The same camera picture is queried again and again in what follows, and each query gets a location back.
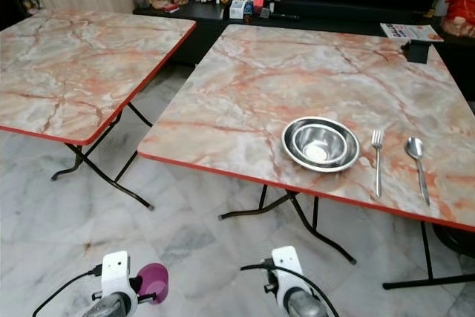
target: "purple cup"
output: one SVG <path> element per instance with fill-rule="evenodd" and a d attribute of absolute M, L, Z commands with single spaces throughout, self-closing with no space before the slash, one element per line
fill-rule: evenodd
<path fill-rule="evenodd" d="M 137 274 L 142 278 L 139 296 L 157 294 L 157 298 L 150 304 L 161 304 L 168 295 L 168 271 L 162 264 L 152 263 L 145 265 Z"/>

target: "red table edge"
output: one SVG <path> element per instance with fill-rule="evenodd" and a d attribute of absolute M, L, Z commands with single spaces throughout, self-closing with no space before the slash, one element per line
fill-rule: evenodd
<path fill-rule="evenodd" d="M 399 211 L 398 209 L 394 209 L 394 208 L 390 208 L 390 207 L 380 206 L 380 205 L 371 204 L 371 203 L 358 202 L 356 200 L 351 200 L 349 198 L 333 196 L 333 195 L 329 195 L 327 193 L 312 191 L 310 189 L 300 189 L 298 187 L 289 186 L 289 185 L 285 185 L 285 184 L 282 184 L 282 183 L 276 183 L 276 182 L 269 181 L 269 180 L 262 180 L 262 179 L 258 179 L 258 178 L 255 178 L 255 177 L 246 176 L 244 174 L 236 174 L 234 172 L 212 169 L 212 168 L 205 167 L 205 166 L 195 165 L 193 163 L 184 163 L 183 161 L 167 159 L 167 158 L 164 158 L 164 157 L 156 157 L 156 156 L 153 156 L 153 155 L 145 154 L 145 153 L 141 152 L 138 149 L 137 149 L 137 152 L 139 153 L 139 156 L 144 157 L 145 159 L 156 160 L 156 161 L 160 161 L 162 163 L 170 163 L 172 165 L 185 166 L 185 167 L 188 167 L 190 169 L 212 172 L 213 174 L 222 174 L 224 176 L 236 177 L 236 178 L 239 178 L 239 179 L 242 179 L 242 180 L 248 180 L 248 181 L 252 181 L 252 182 L 256 182 L 256 183 L 261 183 L 263 185 L 278 187 L 280 189 L 288 189 L 290 191 L 304 193 L 304 194 L 307 194 L 307 195 L 318 196 L 318 197 L 323 197 L 323 198 L 330 198 L 332 200 L 337 200 L 337 201 L 340 201 L 340 202 L 343 202 L 343 203 L 353 204 L 354 206 L 361 206 L 361 207 L 364 207 L 364 208 L 376 209 L 376 210 L 383 211 L 383 212 L 386 212 L 386 213 L 391 213 L 393 215 L 400 215 L 400 216 L 405 217 L 405 218 L 423 220 L 424 222 L 428 222 L 428 223 L 435 223 L 435 224 L 440 224 L 442 226 L 449 226 L 449 227 L 452 227 L 452 228 L 467 230 L 469 232 L 475 232 L 475 226 L 468 226 L 466 224 L 450 222 L 450 221 L 447 221 L 447 220 L 439 220 L 437 218 L 426 217 L 424 215 L 417 215 L 415 213 L 407 213 L 407 212 Z"/>
<path fill-rule="evenodd" d="M 117 107 L 117 109 L 109 116 L 109 118 L 104 121 L 104 123 L 98 127 L 98 129 L 86 140 L 66 140 L 61 137 L 55 137 L 53 135 L 46 135 L 40 133 L 32 133 L 31 131 L 25 131 L 17 128 L 9 128 L 3 125 L 0 125 L 0 130 L 11 131 L 17 134 L 24 134 L 29 137 L 41 137 L 42 139 L 49 139 L 53 141 L 59 141 L 65 144 L 74 144 L 74 145 L 89 145 L 93 143 L 97 137 L 105 130 L 105 128 L 111 124 L 112 120 L 121 112 L 121 110 L 135 97 L 135 95 L 147 84 L 150 79 L 152 79 L 158 70 L 168 61 L 168 58 L 181 46 L 181 44 L 190 36 L 193 30 L 196 28 L 196 22 L 193 22 L 193 26 L 186 32 L 186 34 L 180 39 L 179 42 L 167 53 L 165 57 L 158 63 L 158 65 L 148 74 L 148 76 L 125 98 L 124 102 Z"/>

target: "black metal table leg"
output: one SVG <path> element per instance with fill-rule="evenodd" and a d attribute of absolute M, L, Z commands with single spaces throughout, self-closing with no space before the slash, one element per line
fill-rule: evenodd
<path fill-rule="evenodd" d="M 400 282 L 385 282 L 383 288 L 385 290 L 401 289 L 405 287 L 421 287 L 421 286 L 435 286 L 446 284 L 458 284 L 462 282 L 475 281 L 475 274 L 448 276 L 446 278 L 434 278 L 432 273 L 432 262 L 430 260 L 430 251 L 428 243 L 428 235 L 425 230 L 425 223 L 421 222 L 422 241 L 424 242 L 425 263 L 427 264 L 426 279 L 400 281 Z"/>
<path fill-rule="evenodd" d="M 134 107 L 134 105 L 133 105 L 131 102 L 127 103 L 127 105 L 128 105 L 128 107 L 129 107 L 130 109 L 132 109 L 132 111 L 140 118 L 140 120 L 142 120 L 146 125 L 152 127 L 153 124 L 152 124 L 151 122 L 149 122 L 149 121 L 143 116 L 143 114 L 140 113 L 140 112 L 137 110 L 137 108 Z"/>
<path fill-rule="evenodd" d="M 101 134 L 101 136 L 99 137 L 99 139 L 97 139 L 94 144 L 89 148 L 89 150 L 86 151 L 85 153 L 85 156 L 89 156 L 89 154 L 99 145 L 99 143 L 104 140 L 104 138 L 107 136 L 107 134 L 109 134 L 109 131 L 112 130 L 112 128 L 120 121 L 120 118 L 122 117 L 122 112 L 120 112 L 116 119 L 114 119 L 113 122 L 111 122 L 111 124 L 109 124 L 109 126 L 107 127 L 107 129 L 105 129 L 105 131 Z M 81 150 L 82 152 L 82 146 L 81 145 L 78 145 L 77 148 L 79 150 Z M 76 171 L 82 164 L 82 160 L 76 155 L 75 156 L 75 159 L 74 159 L 74 166 L 70 169 L 66 169 L 66 170 L 61 170 L 61 171 L 58 171 L 57 173 L 55 173 L 52 177 L 51 177 L 51 180 L 52 181 L 56 181 L 58 179 L 58 176 L 59 175 L 62 175 L 62 174 L 70 174 L 71 172 L 74 172 Z"/>
<path fill-rule="evenodd" d="M 151 122 L 149 122 L 133 105 L 132 103 L 128 103 L 128 106 L 130 109 L 148 126 L 152 126 Z M 88 155 L 99 145 L 99 143 L 109 134 L 109 132 L 112 130 L 112 128 L 120 121 L 120 118 L 122 116 L 122 112 L 120 112 L 117 117 L 114 119 L 111 124 L 105 129 L 105 131 L 101 134 L 101 136 L 94 142 L 94 144 L 87 150 L 85 153 L 82 153 L 82 146 L 74 146 L 72 144 L 65 144 L 74 154 L 75 154 L 75 161 L 74 161 L 74 166 L 71 169 L 67 170 L 62 170 L 58 171 L 55 173 L 51 180 L 56 180 L 57 177 L 61 174 L 67 174 L 73 171 L 76 171 L 77 168 L 84 162 L 86 163 L 89 167 L 91 167 L 103 180 L 111 184 L 113 187 L 116 189 L 119 189 L 120 191 L 126 193 L 127 195 L 131 196 L 135 200 L 138 200 L 142 205 L 150 209 L 151 211 L 154 210 L 154 207 L 141 198 L 139 195 L 136 193 L 132 192 L 131 190 L 125 188 L 124 186 L 121 186 L 120 184 L 117 183 L 117 181 L 120 180 L 120 178 L 124 175 L 125 171 L 127 168 L 132 164 L 134 161 L 135 157 L 137 156 L 137 151 L 135 151 L 132 156 L 128 159 L 127 163 L 122 167 L 120 170 L 119 174 L 116 176 L 114 180 L 112 180 L 108 175 L 106 175 L 104 172 L 102 172 L 92 161 L 88 159 Z"/>
<path fill-rule="evenodd" d="M 77 156 L 79 156 L 81 158 L 81 160 L 83 162 L 85 162 L 89 167 L 91 167 L 103 180 L 105 180 L 107 183 L 109 183 L 110 185 L 114 186 L 116 189 L 119 189 L 120 191 L 126 193 L 127 195 L 131 196 L 132 198 L 134 198 L 135 200 L 138 200 L 139 202 L 141 202 L 141 204 L 143 204 L 145 207 L 147 207 L 149 210 L 153 211 L 154 210 L 154 207 L 149 203 L 147 202 L 146 200 L 144 200 L 143 198 L 141 198 L 139 195 L 137 195 L 136 193 L 130 191 L 129 189 L 126 189 L 125 187 L 121 186 L 120 184 L 118 184 L 117 182 L 115 182 L 114 180 L 112 180 L 108 175 L 106 175 L 104 172 L 102 172 L 96 165 L 94 165 L 94 163 L 92 161 L 90 161 L 88 159 L 87 156 L 85 156 L 78 148 L 76 148 L 76 146 L 72 145 L 72 144 L 66 144 L 66 146 L 74 153 L 76 154 Z"/>
<path fill-rule="evenodd" d="M 282 203 L 284 203 L 288 199 L 290 199 L 290 196 L 289 195 L 284 195 L 281 198 L 279 198 L 278 200 L 276 200 L 275 202 L 272 202 L 271 204 L 269 204 L 268 206 L 265 206 L 263 208 L 251 209 L 249 211 L 228 212 L 224 215 L 218 215 L 217 219 L 223 220 L 223 219 L 230 218 L 230 217 L 239 217 L 241 215 L 262 215 L 263 213 L 266 213 L 266 212 L 270 211 L 271 209 L 274 209 L 275 207 L 280 206 Z"/>
<path fill-rule="evenodd" d="M 345 249 L 343 249 L 340 245 L 335 243 L 334 241 L 330 240 L 329 238 L 325 237 L 324 235 L 320 234 L 317 232 L 317 217 L 318 217 L 318 197 L 314 198 L 314 208 L 313 208 L 313 222 L 312 226 L 308 222 L 307 218 L 305 217 L 305 214 L 302 212 L 302 208 L 298 204 L 297 198 L 295 197 L 298 195 L 297 192 L 292 192 L 289 190 L 286 190 L 286 194 L 282 197 L 280 197 L 278 200 L 275 202 L 267 205 L 264 205 L 264 200 L 266 197 L 266 191 L 267 191 L 267 185 L 263 185 L 262 192 L 261 192 L 261 198 L 259 200 L 259 208 L 258 209 L 252 209 L 248 211 L 233 211 L 233 212 L 228 212 L 224 215 L 219 215 L 218 219 L 223 220 L 227 219 L 230 217 L 239 217 L 241 215 L 261 215 L 263 213 L 266 213 L 270 211 L 271 209 L 274 209 L 277 206 L 280 206 L 282 203 L 290 200 L 297 211 L 298 216 L 300 217 L 302 223 L 304 224 L 305 228 L 312 233 L 313 236 L 315 236 L 317 239 L 323 241 L 324 243 L 330 245 L 333 249 L 336 249 L 338 252 L 340 252 L 351 264 L 356 264 L 356 259 L 351 256 Z"/>
<path fill-rule="evenodd" d="M 77 149 L 82 152 L 82 146 L 81 145 L 78 145 Z M 58 179 L 58 176 L 60 176 L 62 174 L 69 174 L 71 172 L 76 171 L 78 169 L 78 167 L 81 165 L 81 163 L 82 163 L 81 158 L 77 155 L 74 155 L 74 166 L 71 167 L 70 169 L 65 169 L 65 170 L 58 171 L 53 176 L 51 176 L 51 180 L 56 181 Z"/>
<path fill-rule="evenodd" d="M 304 211 L 302 211 L 302 208 L 298 204 L 297 197 L 295 196 L 296 193 L 288 191 L 287 194 L 290 195 L 290 202 L 292 202 L 292 204 L 294 205 L 295 211 L 297 211 L 297 214 L 300 217 L 302 223 L 304 224 L 304 227 L 314 237 L 316 237 L 317 239 L 319 239 L 319 240 L 323 241 L 324 243 L 330 245 L 333 249 L 335 249 L 340 254 L 342 254 L 350 262 L 350 264 L 355 265 L 356 264 L 356 259 L 353 256 L 351 256 L 345 249 L 343 249 L 339 244 L 335 243 L 331 239 L 329 239 L 326 236 L 324 236 L 324 235 L 320 234 L 319 232 L 317 232 L 315 211 L 314 211 L 314 216 L 313 216 L 313 220 L 314 220 L 313 225 L 315 226 L 315 228 L 313 228 L 313 226 L 311 226 L 309 221 L 307 220 L 307 217 L 305 217 Z"/>

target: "magazine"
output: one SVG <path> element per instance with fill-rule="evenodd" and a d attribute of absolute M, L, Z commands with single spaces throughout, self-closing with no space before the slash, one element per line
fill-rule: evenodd
<path fill-rule="evenodd" d="M 408 39 L 429 42 L 443 42 L 444 39 L 430 25 L 401 25 L 381 23 L 386 36 L 390 39 Z"/>

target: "red statue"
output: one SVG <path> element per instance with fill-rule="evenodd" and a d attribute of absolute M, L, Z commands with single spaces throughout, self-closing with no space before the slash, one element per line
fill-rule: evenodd
<path fill-rule="evenodd" d="M 442 28 L 455 36 L 475 38 L 475 0 L 447 0 Z"/>

